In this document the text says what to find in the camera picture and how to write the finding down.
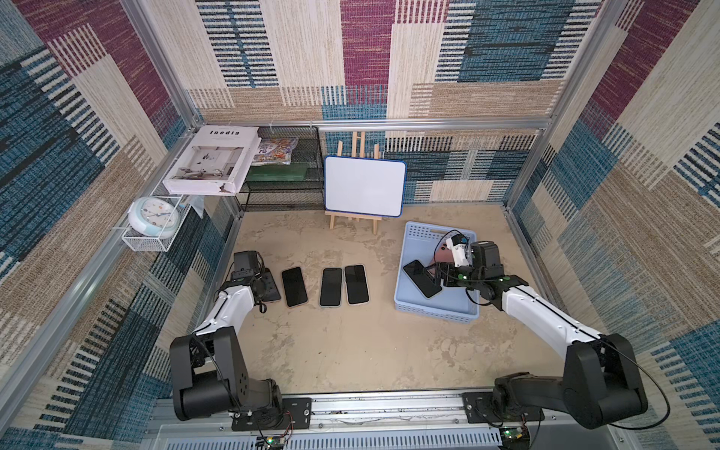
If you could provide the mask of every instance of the whiteboard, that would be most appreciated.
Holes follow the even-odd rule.
[[[328,211],[399,217],[407,166],[387,159],[325,158]]]

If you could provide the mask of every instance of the metal vent grille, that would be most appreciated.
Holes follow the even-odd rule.
[[[255,436],[170,438],[166,450],[256,450]],[[476,449],[501,445],[496,429],[296,433],[286,450]]]
[[[497,447],[502,441],[497,430],[486,431],[385,431],[375,433],[332,433],[329,436],[293,436],[288,450],[331,449],[443,449]]]
[[[255,436],[168,439],[165,450],[256,450]]]

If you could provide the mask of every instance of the metal rail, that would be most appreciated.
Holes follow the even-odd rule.
[[[459,117],[448,119],[373,119],[373,120],[247,120],[208,125],[245,127],[318,127],[320,131],[432,131],[432,130],[513,130],[547,128],[546,116],[531,117]]]

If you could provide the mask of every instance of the phone screen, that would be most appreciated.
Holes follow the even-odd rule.
[[[370,295],[367,292],[365,267],[362,264],[345,267],[345,284],[348,289],[348,303],[350,305],[367,303],[370,300]]]
[[[285,289],[285,301],[289,307],[302,305],[307,301],[305,281],[302,279],[300,267],[293,267],[282,272],[282,286]]]
[[[343,289],[343,269],[323,269],[320,285],[320,306],[340,306]]]

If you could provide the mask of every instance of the clock face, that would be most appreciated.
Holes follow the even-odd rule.
[[[173,206],[160,199],[149,198],[140,208],[140,216],[160,228],[172,228],[178,221],[178,212]]]

